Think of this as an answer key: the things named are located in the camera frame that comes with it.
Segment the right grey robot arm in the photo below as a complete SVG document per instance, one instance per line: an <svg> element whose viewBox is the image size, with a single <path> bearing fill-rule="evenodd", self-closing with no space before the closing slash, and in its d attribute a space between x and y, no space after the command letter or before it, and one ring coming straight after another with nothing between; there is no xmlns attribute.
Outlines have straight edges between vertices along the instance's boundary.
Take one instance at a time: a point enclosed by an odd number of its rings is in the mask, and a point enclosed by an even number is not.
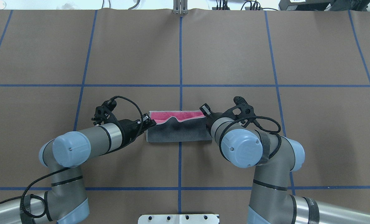
<svg viewBox="0 0 370 224"><path fill-rule="evenodd" d="M299 142L280 136L277 121L256 116L243 100L224 113L208 104L199 109L221 155L236 167L255 167L246 223L370 224L368 213L288 193L287 178L302 167L305 152Z"/></svg>

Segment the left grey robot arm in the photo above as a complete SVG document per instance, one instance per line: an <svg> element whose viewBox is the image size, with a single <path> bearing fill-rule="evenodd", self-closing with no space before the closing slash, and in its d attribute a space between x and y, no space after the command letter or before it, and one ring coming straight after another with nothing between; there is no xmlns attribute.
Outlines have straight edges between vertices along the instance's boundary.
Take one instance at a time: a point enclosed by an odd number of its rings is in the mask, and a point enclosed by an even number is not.
<svg viewBox="0 0 370 224"><path fill-rule="evenodd" d="M92 118L94 127L71 131L46 143L40 162L49 169L51 190L28 193L0 202L0 224L77 224L90 211L81 165L97 156L124 148L156 122L143 114L141 119L117 120L102 114Z"/></svg>

